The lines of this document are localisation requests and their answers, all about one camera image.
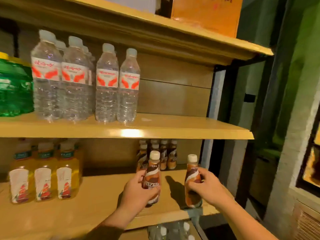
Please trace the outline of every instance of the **red wing graphic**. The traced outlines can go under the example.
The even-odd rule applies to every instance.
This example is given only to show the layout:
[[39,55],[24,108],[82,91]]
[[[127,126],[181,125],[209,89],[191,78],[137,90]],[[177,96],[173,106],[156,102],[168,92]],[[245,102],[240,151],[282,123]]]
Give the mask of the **red wing graphic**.
[[136,87],[139,86],[139,81],[135,82],[134,84],[132,84],[131,88],[135,89]]
[[118,78],[115,78],[115,79],[109,81],[108,86],[109,86],[109,87],[113,87],[113,85],[114,85],[117,81],[118,81]]
[[125,88],[129,88],[129,83],[127,81],[123,80],[123,78],[121,79],[121,82]]
[[47,72],[44,77],[45,77],[45,79],[51,79],[54,76],[58,76],[58,69],[55,69],[52,72]]
[[41,72],[38,71],[37,68],[35,68],[34,66],[31,67],[33,74],[37,77],[37,78],[41,78],[42,74]]
[[73,79],[73,81],[75,82],[75,83],[78,83],[78,82],[80,82],[82,79],[84,79],[85,78],[85,73],[83,72],[82,74],[80,74],[80,75],[76,75],[76,76],[74,76],[74,79]]
[[98,80],[98,82],[100,83],[101,86],[105,86],[106,85],[105,81],[102,80],[99,76],[97,76],[97,80]]
[[70,81],[70,76],[68,75],[68,73],[62,71],[62,76],[64,77],[64,79],[65,79],[66,81]]

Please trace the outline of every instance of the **green neck label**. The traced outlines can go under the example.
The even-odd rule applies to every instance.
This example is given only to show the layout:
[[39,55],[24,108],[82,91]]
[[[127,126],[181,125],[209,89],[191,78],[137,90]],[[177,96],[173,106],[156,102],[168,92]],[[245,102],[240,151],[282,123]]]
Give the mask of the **green neck label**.
[[62,152],[62,153],[61,153],[61,157],[62,157],[63,159],[68,159],[68,158],[70,158],[70,157],[73,157],[73,155],[74,155],[74,151],[71,151],[71,152]]
[[54,156],[54,150],[48,151],[48,152],[39,152],[38,156],[40,159],[47,159],[49,157]]
[[31,151],[26,151],[26,152],[21,152],[21,153],[15,153],[14,159],[19,160],[19,159],[24,159],[27,157],[31,157],[32,152]]

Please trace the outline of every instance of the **green soda bottle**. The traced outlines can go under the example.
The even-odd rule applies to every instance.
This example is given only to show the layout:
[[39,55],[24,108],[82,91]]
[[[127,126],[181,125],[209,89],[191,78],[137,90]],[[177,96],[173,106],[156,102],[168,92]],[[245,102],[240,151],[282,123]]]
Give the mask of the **green soda bottle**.
[[33,93],[32,93],[32,72],[30,67],[26,67],[21,59],[9,57],[9,61],[14,67],[16,78],[20,80],[19,97],[21,103],[21,113],[30,113],[33,111]]
[[8,54],[0,52],[0,117],[21,114],[19,87],[20,81],[15,78]]

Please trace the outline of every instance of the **person's right hand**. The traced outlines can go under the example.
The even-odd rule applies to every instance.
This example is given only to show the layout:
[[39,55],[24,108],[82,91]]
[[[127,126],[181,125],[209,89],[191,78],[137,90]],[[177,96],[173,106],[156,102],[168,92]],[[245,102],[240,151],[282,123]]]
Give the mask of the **person's right hand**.
[[189,181],[187,185],[191,190],[197,192],[206,202],[213,206],[221,207],[223,203],[232,199],[227,193],[227,189],[212,172],[199,167],[199,173],[204,178],[204,181],[202,183]]

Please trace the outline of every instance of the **orange cardboard box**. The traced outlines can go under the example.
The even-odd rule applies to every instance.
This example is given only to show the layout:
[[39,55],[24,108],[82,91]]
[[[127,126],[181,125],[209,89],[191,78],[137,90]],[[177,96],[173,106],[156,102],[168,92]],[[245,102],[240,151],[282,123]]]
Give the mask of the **orange cardboard box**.
[[171,18],[235,38],[241,6],[242,0],[173,0]]

